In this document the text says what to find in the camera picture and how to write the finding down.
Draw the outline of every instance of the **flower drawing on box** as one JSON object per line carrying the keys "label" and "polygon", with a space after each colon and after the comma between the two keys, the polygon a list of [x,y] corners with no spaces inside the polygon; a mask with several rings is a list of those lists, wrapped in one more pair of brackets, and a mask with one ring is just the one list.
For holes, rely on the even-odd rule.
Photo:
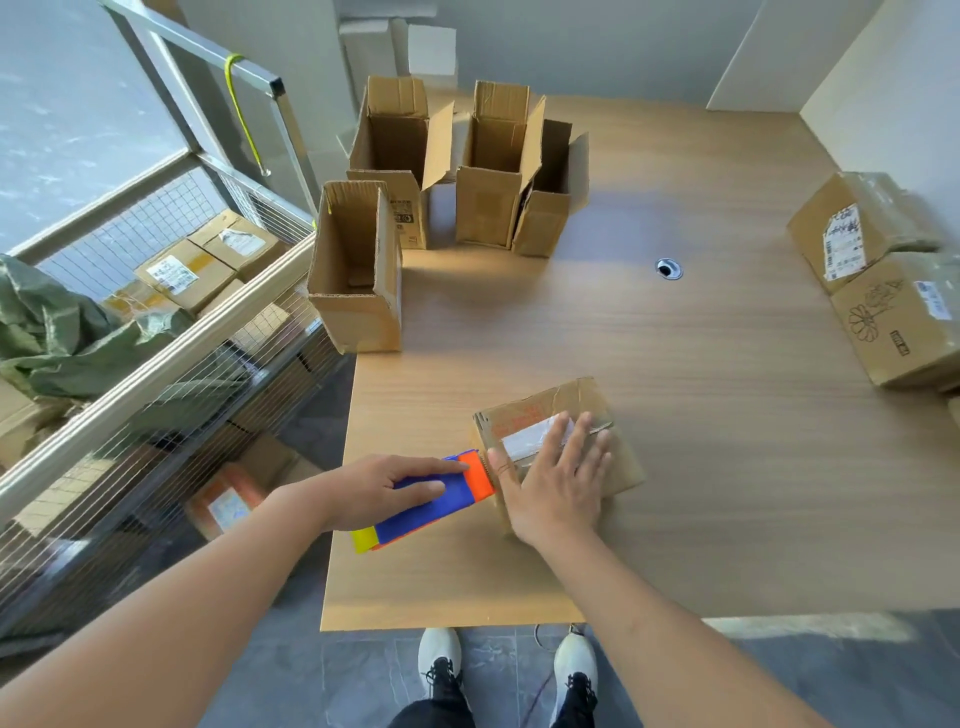
{"label": "flower drawing on box", "polygon": [[876,327],[875,315],[863,304],[850,309],[850,316],[847,317],[847,321],[850,323],[850,331],[860,341],[875,341],[880,335]]}
{"label": "flower drawing on box", "polygon": [[872,285],[863,297],[863,303],[870,308],[887,310],[890,304],[903,288],[903,279],[885,280],[883,283]]}

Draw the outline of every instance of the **white wall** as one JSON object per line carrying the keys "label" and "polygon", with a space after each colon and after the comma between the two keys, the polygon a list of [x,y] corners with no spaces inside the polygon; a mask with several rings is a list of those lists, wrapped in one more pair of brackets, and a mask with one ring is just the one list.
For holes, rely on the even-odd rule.
{"label": "white wall", "polygon": [[960,239],[960,3],[886,0],[801,116],[845,170],[888,172]]}
{"label": "white wall", "polygon": [[799,111],[882,0],[763,0],[708,109]]}
{"label": "white wall", "polygon": [[760,0],[442,0],[460,87],[477,79],[552,94],[705,105]]}

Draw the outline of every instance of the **shipping label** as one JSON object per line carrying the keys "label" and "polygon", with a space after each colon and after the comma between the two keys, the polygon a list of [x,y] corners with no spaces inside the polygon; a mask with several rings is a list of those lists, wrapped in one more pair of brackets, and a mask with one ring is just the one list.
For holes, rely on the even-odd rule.
{"label": "shipping label", "polygon": [[852,276],[867,267],[860,210],[856,205],[844,207],[827,223],[824,230],[824,267],[824,278],[827,280]]}

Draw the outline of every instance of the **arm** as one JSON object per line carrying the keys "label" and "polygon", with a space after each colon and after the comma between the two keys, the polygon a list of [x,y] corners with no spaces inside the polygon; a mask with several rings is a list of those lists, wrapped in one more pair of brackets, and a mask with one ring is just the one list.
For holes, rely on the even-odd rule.
{"label": "arm", "polygon": [[408,475],[462,463],[372,456],[277,488],[249,516],[119,604],[0,691],[0,726],[196,725],[307,547],[431,500]]}
{"label": "arm", "polygon": [[587,617],[643,724],[826,728],[800,698],[604,545],[593,529],[612,458],[609,435],[602,432],[581,463],[589,413],[563,447],[567,420],[557,418],[522,487],[503,452],[488,455],[514,531]]}

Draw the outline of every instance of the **yellow rope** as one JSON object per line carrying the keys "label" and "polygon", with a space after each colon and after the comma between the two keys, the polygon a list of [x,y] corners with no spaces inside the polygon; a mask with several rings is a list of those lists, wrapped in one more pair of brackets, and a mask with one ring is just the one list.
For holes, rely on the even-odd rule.
{"label": "yellow rope", "polygon": [[263,166],[263,161],[260,159],[260,153],[256,151],[256,144],[253,143],[253,137],[250,134],[250,129],[247,128],[247,121],[243,117],[243,111],[240,110],[240,102],[237,101],[236,92],[233,90],[233,65],[243,60],[243,56],[239,53],[231,53],[227,56],[227,62],[224,63],[224,76],[227,78],[227,91],[230,94],[230,100],[233,102],[233,107],[237,111],[237,118],[240,120],[240,126],[243,128],[243,133],[247,137],[247,143],[250,144],[250,151],[253,152],[253,159],[256,161],[256,166],[260,168],[260,174],[264,177],[270,176],[270,170]]}

